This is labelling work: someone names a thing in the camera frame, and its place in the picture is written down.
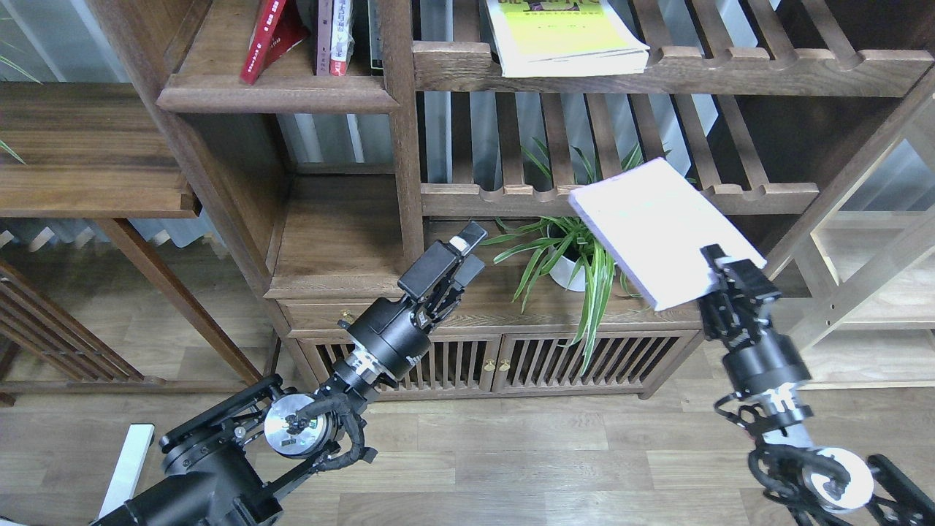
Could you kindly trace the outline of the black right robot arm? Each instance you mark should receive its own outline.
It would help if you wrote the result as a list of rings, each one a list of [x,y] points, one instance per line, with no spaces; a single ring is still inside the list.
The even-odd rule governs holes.
[[[862,508],[882,525],[931,525],[932,499],[887,457],[812,443],[804,426],[812,410],[797,393],[811,374],[771,319],[780,291],[752,261],[733,260],[717,244],[701,252],[715,275],[698,301],[703,328],[724,343],[733,386],[714,410],[754,440],[747,464],[765,497],[799,525],[842,525],[842,515]]]

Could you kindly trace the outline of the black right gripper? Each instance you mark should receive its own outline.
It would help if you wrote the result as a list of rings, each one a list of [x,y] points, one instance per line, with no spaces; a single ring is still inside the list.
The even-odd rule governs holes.
[[[735,392],[746,399],[811,379],[792,340],[774,329],[771,308],[782,296],[774,283],[752,261],[731,261],[719,244],[701,254],[716,279],[698,300],[703,328],[728,350],[722,366]]]

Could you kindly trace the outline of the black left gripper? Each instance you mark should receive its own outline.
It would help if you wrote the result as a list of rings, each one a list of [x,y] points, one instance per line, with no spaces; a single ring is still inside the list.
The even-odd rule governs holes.
[[[355,346],[383,366],[390,383],[404,379],[430,349],[441,310],[455,303],[451,287],[464,289],[484,270],[484,261],[471,253],[487,237],[483,226],[468,222],[448,242],[434,242],[398,281],[404,296],[395,302],[379,297],[345,324]]]

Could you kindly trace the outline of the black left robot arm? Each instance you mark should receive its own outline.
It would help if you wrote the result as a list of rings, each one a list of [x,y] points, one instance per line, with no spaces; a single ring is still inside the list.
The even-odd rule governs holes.
[[[396,387],[432,347],[430,333],[483,269],[470,222],[434,242],[405,272],[399,300],[375,300],[353,323],[354,343],[311,393],[272,374],[176,427],[161,440],[166,477],[97,520],[99,525],[271,525],[281,500],[315,473],[372,462],[363,412],[377,385]]]

